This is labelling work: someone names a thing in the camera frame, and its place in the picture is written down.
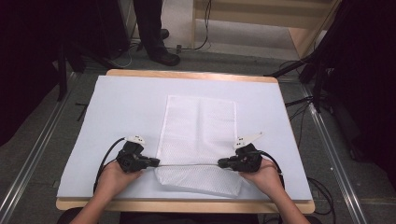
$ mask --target floor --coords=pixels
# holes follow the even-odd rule
[[[190,1],[165,0],[163,8],[163,26],[171,32],[166,40],[167,47],[175,45],[188,47],[191,38],[188,16]],[[205,36],[204,23],[197,24],[197,43],[199,45]],[[202,71],[240,74],[247,76],[262,76],[279,70],[285,62],[299,60],[290,41],[286,28],[268,26],[248,26],[245,24],[209,23],[209,41],[199,51],[182,51],[181,64],[176,67],[164,67],[149,60],[145,51],[131,49],[114,62],[128,69]],[[36,140],[42,137],[49,118],[55,120],[55,125],[49,128],[48,139],[44,141],[41,151],[36,154],[37,160],[32,173],[26,178],[29,182],[21,185],[22,195],[17,195],[11,207],[5,208],[2,203],[0,223],[54,223],[62,211],[55,207],[57,187],[73,146],[78,137],[82,120],[78,120],[83,112],[82,105],[88,104],[98,76],[106,73],[101,65],[86,59],[88,68],[82,75],[73,75],[69,79],[70,92],[67,100],[56,103],[58,90],[55,88],[43,100],[40,106],[23,123],[15,136],[0,147],[0,199],[6,201],[12,193],[9,188],[16,184],[23,165],[29,160],[29,154],[37,148]],[[284,101],[291,102],[309,94],[310,85],[303,86],[298,82],[298,73],[290,72],[280,77],[279,83]],[[292,116],[301,105],[288,107]],[[61,108],[62,113],[54,116],[54,108]],[[325,124],[325,130],[330,136],[330,145],[323,137],[319,121]],[[394,223],[396,220],[396,192],[387,180],[386,174],[375,164],[356,162],[350,158],[347,143],[339,130],[336,119],[322,109],[318,115],[315,109],[309,107],[305,113],[292,119],[291,127],[297,141],[300,141],[300,154],[307,176],[315,178],[331,193],[334,200],[336,223]],[[335,150],[337,159],[342,164],[342,171],[347,177],[347,183],[356,194],[359,206],[364,216],[363,222],[354,218],[350,209],[350,201],[345,193],[343,179],[334,167],[330,149]],[[325,197],[314,186],[311,190],[319,212],[329,210]],[[115,223],[118,213],[107,212],[101,223]],[[322,223],[333,223],[331,214],[326,216],[312,215]],[[260,215],[269,220],[274,215]]]

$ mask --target gray floor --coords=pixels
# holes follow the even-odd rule
[[[275,32],[277,30],[281,33],[284,32],[281,28],[275,28],[272,31]],[[232,37],[232,32],[234,31],[229,32],[227,36],[232,38],[233,41],[236,41],[236,37]],[[271,36],[276,39],[276,33],[273,34]],[[240,49],[243,46],[236,48],[239,49],[238,52],[244,52],[240,54],[236,53],[230,47],[232,43],[231,45],[217,44],[221,42],[220,39],[223,39],[223,37],[217,39],[217,36],[220,35],[211,35],[212,47],[210,49],[183,51],[180,53],[182,62],[175,67],[165,67],[153,63],[149,60],[145,51],[136,52],[134,49],[131,49],[130,54],[123,54],[115,62],[121,65],[130,63],[126,67],[128,69],[202,71],[261,76],[277,71],[279,66],[286,60],[296,60],[295,52],[288,54],[289,50],[285,51],[284,49],[289,47],[281,47],[290,45],[288,39],[284,39],[286,43],[277,44],[271,42],[274,40],[268,39],[267,43],[272,43],[268,44],[268,46],[276,47],[273,51],[265,50],[269,54],[263,54],[261,47],[250,47],[256,45],[253,41],[254,39],[259,39],[258,37],[251,37],[252,42],[245,48],[246,50]],[[171,43],[175,41],[172,38],[173,36],[187,39],[186,37],[172,33],[167,40],[170,46],[174,45]],[[258,49],[258,52],[261,53],[260,57],[251,51],[252,49]],[[62,211],[57,210],[55,207],[56,182],[62,176],[64,166],[73,149],[82,124],[82,121],[77,121],[77,119],[83,108],[80,105],[75,105],[75,103],[87,104],[90,101],[95,80],[98,76],[106,73],[105,68],[90,60],[87,60],[87,65],[86,72],[80,76],[76,87],[71,91],[70,97],[65,103],[64,112],[8,223],[55,223],[62,213]],[[303,88],[296,78],[297,73],[292,72],[279,79],[285,102],[304,97]],[[35,140],[46,124],[52,109],[55,107],[57,93],[58,89],[55,88],[23,123],[15,136],[8,143],[0,147],[0,199],[2,201],[6,198],[7,189],[17,177],[30,150],[35,144]],[[298,107],[299,105],[288,107],[289,114],[292,115]],[[321,116],[329,130],[338,157],[342,161],[347,176],[359,197],[362,210],[368,222],[394,223],[396,220],[396,192],[388,182],[386,174],[375,164],[353,161],[349,156],[347,143],[334,117],[326,110],[322,110]],[[328,155],[318,134],[317,126],[309,111],[305,113],[303,123],[301,121],[302,115],[292,120],[291,125],[296,139],[299,139],[300,134],[303,135],[300,153],[307,176],[320,181],[331,192],[335,201],[334,209],[337,223],[353,223],[344,195],[334,176],[332,165],[329,162]],[[314,188],[312,190],[318,211],[328,210],[328,205],[325,203],[323,195],[318,194]],[[317,216],[322,223],[332,223],[332,216],[330,215],[314,216]],[[117,213],[108,212],[104,215],[101,223],[116,223],[117,218]]]

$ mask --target table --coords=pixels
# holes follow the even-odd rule
[[[271,87],[275,87],[276,89],[278,89],[277,81],[275,78],[272,78],[272,77],[244,77],[244,76],[213,74],[213,73],[183,73],[183,72],[131,71],[131,70],[110,70],[107,72],[107,75],[110,77],[133,77],[135,79],[134,79],[134,82],[132,82],[132,83],[138,83],[139,81],[148,80],[152,87],[155,87],[156,82],[159,82],[161,84],[161,81],[176,82],[176,83],[181,82],[183,84],[188,84],[190,81],[194,81],[194,80],[198,81],[199,80],[200,83],[194,83],[194,85],[193,85],[194,87],[199,88],[200,84],[203,84],[201,82],[204,81],[205,86],[207,86],[208,84],[220,85],[220,86],[222,84],[223,85],[231,85],[231,86],[239,86],[239,85],[243,86],[243,85],[248,85],[249,83],[252,83],[252,84],[261,83],[260,85],[262,85],[262,84],[270,85]],[[280,91],[275,91],[274,94],[272,95],[272,97],[276,98],[276,95],[281,97]],[[278,102],[278,105],[284,104],[283,100],[281,100],[280,102],[278,100],[276,100],[276,101]],[[87,116],[85,118],[83,128],[81,129],[79,138],[84,137],[84,133],[86,132],[84,125],[86,122],[89,122],[89,118],[87,118],[87,117],[90,115],[90,110],[94,110],[96,105],[92,105],[92,102],[91,102],[90,107],[87,111]],[[280,113],[279,116],[282,116],[282,117],[286,116],[285,117],[286,123],[289,123],[289,121],[287,120],[287,115],[286,115],[286,110],[284,108],[284,105],[283,105],[283,110],[284,111],[282,111],[282,113]],[[101,125],[106,126],[106,122],[105,121],[101,122]],[[288,133],[290,130],[287,128],[287,125],[285,127],[286,128],[284,128],[284,130]],[[148,140],[151,142],[155,142],[153,139],[150,139],[150,137],[148,139],[146,139],[146,141],[148,141]],[[75,150],[78,149],[79,143],[80,142],[77,141],[75,149],[72,152],[72,155],[69,159],[69,162],[71,162],[73,159],[75,159],[75,157],[73,157],[73,153],[75,152]],[[256,147],[257,146],[262,147],[260,141],[257,143]],[[147,146],[147,148],[145,148],[144,152],[145,152],[146,156],[149,156],[149,157],[153,156],[152,154],[150,155],[149,146]],[[269,153],[273,154],[273,156],[276,158],[279,158],[280,154],[284,154],[284,152],[282,152],[280,150],[277,152],[277,153],[280,153],[278,155],[276,155],[276,151],[269,152]],[[294,154],[294,155],[297,155],[297,157],[299,157],[298,150],[296,147],[292,147],[292,150],[288,154]],[[287,187],[287,191],[289,190],[290,192],[294,191],[294,188],[291,187],[291,183],[290,183],[290,181],[295,181],[295,180],[292,180],[293,177],[295,176],[295,174],[292,174],[292,173],[293,172],[299,173],[298,171],[296,172],[295,170],[299,170],[300,168],[303,169],[303,167],[301,165],[300,158],[298,158],[298,160],[295,160],[295,158],[292,158],[292,160],[294,162],[296,162],[297,165],[296,165],[296,167],[292,167],[290,172],[287,171],[288,170],[287,167],[282,168],[284,173],[290,173],[290,175],[285,175],[286,185],[290,186],[290,187]],[[288,163],[288,162],[289,161],[282,161],[282,160],[278,161],[278,163],[280,163],[281,166],[282,166],[282,164],[284,165],[285,163]],[[64,175],[65,175],[65,173],[67,173],[66,172],[67,169],[70,169],[70,167],[67,167],[67,165],[66,165]],[[146,178],[146,180],[142,180],[142,182],[149,181],[149,172],[147,172],[146,175],[147,176],[142,175],[135,182],[138,182],[142,178]],[[68,189],[71,187],[63,186],[65,184],[65,183],[63,183],[63,181],[64,181],[64,176],[63,176],[63,179],[61,180],[60,190],[61,190],[61,188],[63,188],[65,191],[68,191]],[[307,184],[305,184],[305,182],[302,185],[304,186],[304,190],[302,190],[302,191],[304,191],[304,193],[305,193],[305,199],[295,200],[295,202],[296,202],[298,208],[303,213],[309,214],[309,213],[314,212],[315,205],[312,200],[312,196],[310,195],[309,187],[307,186]],[[78,183],[78,187],[84,188],[84,186],[81,183]],[[126,190],[126,191],[129,190],[129,192],[125,193],[125,195],[128,195],[128,196],[121,195],[120,199],[114,200],[112,203],[110,203],[107,210],[110,210],[110,211],[140,211],[140,212],[142,212],[142,211],[145,211],[145,212],[184,212],[184,213],[276,213],[277,212],[275,205],[273,203],[271,203],[268,198],[264,199],[265,196],[262,196],[260,199],[256,199],[255,195],[253,195],[253,198],[246,197],[245,199],[241,199],[241,198],[225,199],[225,198],[221,198],[221,197],[207,196],[204,194],[203,195],[199,195],[199,194],[190,195],[189,193],[183,193],[183,192],[174,193],[174,192],[168,192],[166,190],[163,190],[163,191],[160,190],[157,192],[156,190],[154,190],[148,195],[146,195],[145,193],[142,193],[140,191],[140,192],[138,192],[140,197],[134,198],[134,196],[136,195],[136,193],[134,191],[135,189],[149,191],[149,188],[150,187],[147,187],[146,184],[136,183],[136,185],[133,185],[132,188],[129,188]],[[77,196],[70,196],[71,195],[70,194],[69,196],[64,197],[64,195],[66,195],[66,194],[64,194],[64,195],[61,195],[62,197],[60,197],[60,192],[58,192],[58,199],[57,199],[56,205],[59,209],[66,210],[66,209],[69,209],[72,207],[84,206],[87,203],[87,201],[90,199],[89,197],[86,197],[86,196],[78,197],[78,194],[76,192],[74,192],[73,189],[71,189],[71,191],[72,191],[73,195],[77,195]]]
[[[194,0],[192,45],[195,41],[195,20],[205,18],[207,2],[208,0]],[[213,0],[210,20],[289,27],[297,53],[303,58],[314,47],[320,33],[332,24],[340,2],[341,0]]]

